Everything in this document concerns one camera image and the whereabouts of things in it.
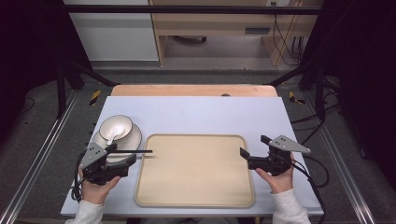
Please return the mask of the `person's left hand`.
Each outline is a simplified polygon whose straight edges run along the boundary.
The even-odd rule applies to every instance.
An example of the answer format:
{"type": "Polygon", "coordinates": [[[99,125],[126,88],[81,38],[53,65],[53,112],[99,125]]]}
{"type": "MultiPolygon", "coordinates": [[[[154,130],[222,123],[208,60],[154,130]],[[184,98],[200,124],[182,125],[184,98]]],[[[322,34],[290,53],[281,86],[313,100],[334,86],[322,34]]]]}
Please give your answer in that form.
{"type": "Polygon", "coordinates": [[[103,186],[93,184],[88,181],[83,181],[82,200],[94,204],[103,204],[106,200],[108,193],[117,186],[119,181],[119,176],[115,176],[103,186]]]}

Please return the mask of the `white ceramic spoon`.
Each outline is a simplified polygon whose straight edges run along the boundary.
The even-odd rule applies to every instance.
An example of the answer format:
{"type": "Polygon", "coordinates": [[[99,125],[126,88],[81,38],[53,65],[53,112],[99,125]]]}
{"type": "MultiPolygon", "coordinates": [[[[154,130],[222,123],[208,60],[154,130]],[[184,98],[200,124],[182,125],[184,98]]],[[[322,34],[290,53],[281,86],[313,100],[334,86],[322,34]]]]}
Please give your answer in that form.
{"type": "Polygon", "coordinates": [[[110,146],[113,143],[114,139],[118,135],[122,134],[124,132],[124,130],[125,130],[125,128],[123,126],[121,126],[121,125],[118,125],[118,126],[114,127],[107,135],[106,144],[108,146],[110,146]]]}

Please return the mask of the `white cabinet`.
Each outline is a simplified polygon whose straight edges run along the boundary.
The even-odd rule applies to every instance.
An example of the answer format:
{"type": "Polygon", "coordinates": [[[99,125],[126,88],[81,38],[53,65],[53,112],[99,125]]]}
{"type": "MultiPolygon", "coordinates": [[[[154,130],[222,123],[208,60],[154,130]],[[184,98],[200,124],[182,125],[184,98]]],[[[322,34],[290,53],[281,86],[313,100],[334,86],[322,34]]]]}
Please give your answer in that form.
{"type": "Polygon", "coordinates": [[[92,62],[158,61],[149,13],[70,13],[92,62]]]}

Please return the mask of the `cream bowl with dark rim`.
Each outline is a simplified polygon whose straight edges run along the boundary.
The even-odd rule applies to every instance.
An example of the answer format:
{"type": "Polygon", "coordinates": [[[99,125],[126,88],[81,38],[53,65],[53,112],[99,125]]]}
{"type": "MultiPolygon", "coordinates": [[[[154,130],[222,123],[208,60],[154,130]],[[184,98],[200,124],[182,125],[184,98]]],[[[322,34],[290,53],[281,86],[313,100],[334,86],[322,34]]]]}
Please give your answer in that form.
{"type": "Polygon", "coordinates": [[[127,136],[133,129],[132,120],[124,115],[115,115],[106,119],[99,128],[99,134],[101,137],[107,140],[108,133],[116,126],[121,125],[125,128],[124,132],[118,135],[114,141],[121,140],[127,136]]]}

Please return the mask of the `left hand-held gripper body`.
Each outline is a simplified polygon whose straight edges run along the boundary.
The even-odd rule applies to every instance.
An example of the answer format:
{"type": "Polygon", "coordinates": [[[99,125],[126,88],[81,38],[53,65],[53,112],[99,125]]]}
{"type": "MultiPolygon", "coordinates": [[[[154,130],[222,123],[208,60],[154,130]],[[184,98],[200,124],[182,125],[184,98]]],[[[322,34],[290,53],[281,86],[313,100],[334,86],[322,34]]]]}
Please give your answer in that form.
{"type": "Polygon", "coordinates": [[[104,148],[91,143],[80,162],[83,178],[93,184],[103,186],[115,176],[127,176],[128,173],[125,174],[121,170],[122,161],[108,162],[108,155],[104,148]]]}

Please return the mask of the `light wooden desk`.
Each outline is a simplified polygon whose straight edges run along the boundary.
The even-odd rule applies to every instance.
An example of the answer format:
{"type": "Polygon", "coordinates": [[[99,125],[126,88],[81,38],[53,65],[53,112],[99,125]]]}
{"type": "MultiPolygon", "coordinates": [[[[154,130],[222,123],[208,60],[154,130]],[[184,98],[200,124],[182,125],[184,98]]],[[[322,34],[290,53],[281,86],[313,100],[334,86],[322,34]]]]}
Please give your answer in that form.
{"type": "MultiPolygon", "coordinates": [[[[148,0],[152,6],[321,7],[324,0],[148,0]]],[[[315,15],[160,14],[151,15],[157,49],[165,54],[169,36],[257,35],[273,65],[291,52],[294,37],[309,37],[315,15]]]]}

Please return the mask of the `cream plate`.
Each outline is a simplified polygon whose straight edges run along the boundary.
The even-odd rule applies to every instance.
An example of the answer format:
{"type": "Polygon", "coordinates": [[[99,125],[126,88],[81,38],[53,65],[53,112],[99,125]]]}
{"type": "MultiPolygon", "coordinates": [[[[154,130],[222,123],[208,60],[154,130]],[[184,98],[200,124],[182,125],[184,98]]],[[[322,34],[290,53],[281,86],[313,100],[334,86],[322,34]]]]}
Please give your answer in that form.
{"type": "Polygon", "coordinates": [[[114,129],[122,127],[124,132],[114,138],[113,142],[117,145],[117,150],[120,153],[111,153],[107,156],[108,162],[116,162],[126,159],[130,153],[124,153],[124,150],[137,150],[142,141],[142,133],[140,129],[134,124],[110,124],[104,128],[100,128],[92,138],[92,141],[102,148],[106,147],[107,137],[114,129]]]}

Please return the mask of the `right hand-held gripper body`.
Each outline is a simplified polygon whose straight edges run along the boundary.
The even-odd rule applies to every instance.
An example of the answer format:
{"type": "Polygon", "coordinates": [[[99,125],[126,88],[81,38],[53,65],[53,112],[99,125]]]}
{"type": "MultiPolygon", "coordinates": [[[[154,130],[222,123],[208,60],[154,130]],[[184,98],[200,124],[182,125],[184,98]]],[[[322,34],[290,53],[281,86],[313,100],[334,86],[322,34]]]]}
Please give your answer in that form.
{"type": "Polygon", "coordinates": [[[249,170],[263,169],[272,176],[281,175],[292,165],[291,152],[310,153],[311,150],[281,134],[270,142],[267,157],[251,156],[247,162],[249,170]]]}

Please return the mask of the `aluminium floor rail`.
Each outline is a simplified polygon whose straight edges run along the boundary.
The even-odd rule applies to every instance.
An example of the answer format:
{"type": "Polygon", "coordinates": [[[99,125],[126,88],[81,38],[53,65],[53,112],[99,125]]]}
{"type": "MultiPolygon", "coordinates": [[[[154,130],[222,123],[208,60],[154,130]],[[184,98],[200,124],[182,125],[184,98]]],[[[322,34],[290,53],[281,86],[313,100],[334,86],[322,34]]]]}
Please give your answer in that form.
{"type": "Polygon", "coordinates": [[[360,222],[360,224],[376,224],[375,218],[363,198],[361,191],[352,176],[352,173],[347,167],[347,164],[341,157],[341,154],[331,137],[331,134],[325,124],[322,124],[319,128],[319,132],[323,141],[325,142],[326,149],[332,160],[332,164],[336,173],[339,176],[340,182],[346,192],[346,196],[348,197],[351,206],[360,222]]]}
{"type": "Polygon", "coordinates": [[[49,133],[46,136],[44,143],[38,150],[33,163],[29,167],[28,172],[24,176],[21,184],[19,185],[16,193],[14,194],[12,200],[4,210],[3,214],[0,216],[0,224],[13,224],[17,219],[21,208],[23,207],[25,201],[27,200],[33,185],[35,184],[49,154],[51,153],[56,140],[58,139],[64,124],[66,123],[74,105],[78,98],[79,91],[71,91],[67,101],[64,112],[59,118],[57,118],[49,133]]]}

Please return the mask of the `black metal stand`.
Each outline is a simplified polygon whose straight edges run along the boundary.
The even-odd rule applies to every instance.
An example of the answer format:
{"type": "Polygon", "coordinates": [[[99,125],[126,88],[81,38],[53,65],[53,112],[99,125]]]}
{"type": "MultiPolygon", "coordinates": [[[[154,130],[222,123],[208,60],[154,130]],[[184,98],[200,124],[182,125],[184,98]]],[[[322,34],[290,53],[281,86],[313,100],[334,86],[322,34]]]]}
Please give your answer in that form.
{"type": "Polygon", "coordinates": [[[283,82],[302,75],[298,87],[302,91],[309,90],[313,85],[316,85],[315,91],[315,111],[321,121],[325,120],[325,109],[323,103],[323,90],[325,86],[325,75],[319,63],[304,63],[297,68],[289,71],[286,75],[279,77],[269,82],[272,87],[277,87],[283,82]]]}
{"type": "Polygon", "coordinates": [[[56,68],[58,119],[65,113],[66,110],[65,81],[68,80],[73,90],[80,90],[84,86],[84,82],[80,77],[80,74],[87,75],[108,87],[117,86],[116,82],[98,75],[93,71],[92,68],[83,66],[82,64],[75,61],[59,63],[56,68]]]}

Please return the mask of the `person's right hand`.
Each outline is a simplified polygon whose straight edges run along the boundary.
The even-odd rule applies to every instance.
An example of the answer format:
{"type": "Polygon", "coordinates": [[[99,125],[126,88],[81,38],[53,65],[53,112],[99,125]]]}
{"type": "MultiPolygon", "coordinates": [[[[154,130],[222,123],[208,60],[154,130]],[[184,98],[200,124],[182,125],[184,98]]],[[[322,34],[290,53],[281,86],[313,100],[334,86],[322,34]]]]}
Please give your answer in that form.
{"type": "Polygon", "coordinates": [[[293,168],[290,167],[286,172],[281,175],[271,176],[264,172],[263,169],[257,168],[255,172],[268,183],[271,192],[273,194],[278,194],[285,192],[287,190],[293,189],[293,168]]]}

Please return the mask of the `yellow black floor tape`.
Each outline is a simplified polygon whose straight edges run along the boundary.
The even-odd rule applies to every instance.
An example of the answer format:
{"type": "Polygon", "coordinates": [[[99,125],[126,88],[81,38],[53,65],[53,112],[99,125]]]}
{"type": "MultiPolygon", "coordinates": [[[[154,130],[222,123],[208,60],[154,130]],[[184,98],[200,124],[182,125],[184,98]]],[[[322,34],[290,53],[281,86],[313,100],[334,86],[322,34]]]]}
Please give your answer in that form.
{"type": "Polygon", "coordinates": [[[305,100],[299,100],[299,99],[297,99],[297,98],[295,97],[293,91],[289,91],[289,100],[290,100],[290,102],[292,102],[292,103],[296,103],[296,104],[299,104],[299,105],[305,105],[305,100]]]}
{"type": "Polygon", "coordinates": [[[95,105],[95,103],[97,102],[99,96],[100,96],[101,91],[97,90],[92,94],[92,98],[89,102],[89,105],[95,105]]]}

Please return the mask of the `black chopstick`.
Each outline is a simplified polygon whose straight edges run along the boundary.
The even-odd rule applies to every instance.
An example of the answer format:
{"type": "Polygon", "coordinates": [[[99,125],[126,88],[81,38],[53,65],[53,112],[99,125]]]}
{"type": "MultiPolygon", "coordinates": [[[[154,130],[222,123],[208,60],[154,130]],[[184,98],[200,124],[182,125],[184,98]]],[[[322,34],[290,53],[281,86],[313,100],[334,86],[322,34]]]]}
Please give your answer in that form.
{"type": "Polygon", "coordinates": [[[152,153],[153,150],[116,150],[114,152],[111,152],[110,154],[121,154],[121,153],[152,153]]]}

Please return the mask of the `black curtain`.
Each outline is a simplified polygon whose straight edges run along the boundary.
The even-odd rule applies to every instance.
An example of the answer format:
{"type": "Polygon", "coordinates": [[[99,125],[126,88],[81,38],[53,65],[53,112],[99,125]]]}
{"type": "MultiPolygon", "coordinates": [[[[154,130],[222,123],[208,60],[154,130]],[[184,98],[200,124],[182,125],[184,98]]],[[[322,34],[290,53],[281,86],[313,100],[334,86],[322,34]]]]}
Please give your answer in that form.
{"type": "Polygon", "coordinates": [[[305,52],[332,34],[325,72],[365,151],[396,190],[396,0],[324,0],[305,52]]]}
{"type": "Polygon", "coordinates": [[[56,78],[60,58],[91,68],[64,0],[0,0],[0,142],[27,92],[56,78]]]}

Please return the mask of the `wooden table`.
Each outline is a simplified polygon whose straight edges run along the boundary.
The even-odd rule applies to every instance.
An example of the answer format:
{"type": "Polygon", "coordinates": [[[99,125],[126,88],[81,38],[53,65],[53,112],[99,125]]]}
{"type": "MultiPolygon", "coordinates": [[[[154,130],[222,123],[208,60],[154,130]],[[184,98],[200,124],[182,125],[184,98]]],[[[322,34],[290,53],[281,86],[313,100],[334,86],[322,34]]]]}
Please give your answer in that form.
{"type": "Polygon", "coordinates": [[[143,84],[117,85],[111,96],[244,96],[277,97],[269,85],[221,84],[143,84]]]}

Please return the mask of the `black horizontal frame bar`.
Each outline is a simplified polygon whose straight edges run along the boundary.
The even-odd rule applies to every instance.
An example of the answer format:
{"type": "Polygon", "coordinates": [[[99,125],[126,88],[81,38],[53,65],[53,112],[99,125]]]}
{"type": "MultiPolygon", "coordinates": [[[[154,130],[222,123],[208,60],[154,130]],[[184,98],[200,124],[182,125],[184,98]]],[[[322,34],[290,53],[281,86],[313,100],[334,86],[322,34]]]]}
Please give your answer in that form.
{"type": "Polygon", "coordinates": [[[65,5],[70,13],[319,15],[321,7],[65,5]]]}

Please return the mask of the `beige rectangular tray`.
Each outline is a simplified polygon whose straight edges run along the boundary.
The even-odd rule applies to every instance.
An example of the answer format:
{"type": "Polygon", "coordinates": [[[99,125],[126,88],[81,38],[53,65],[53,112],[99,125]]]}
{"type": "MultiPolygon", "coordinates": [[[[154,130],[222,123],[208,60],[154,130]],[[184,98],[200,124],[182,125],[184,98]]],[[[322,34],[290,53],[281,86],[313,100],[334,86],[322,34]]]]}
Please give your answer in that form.
{"type": "Polygon", "coordinates": [[[153,134],[135,200],[142,206],[249,207],[254,189],[240,135],[153,134]]]}

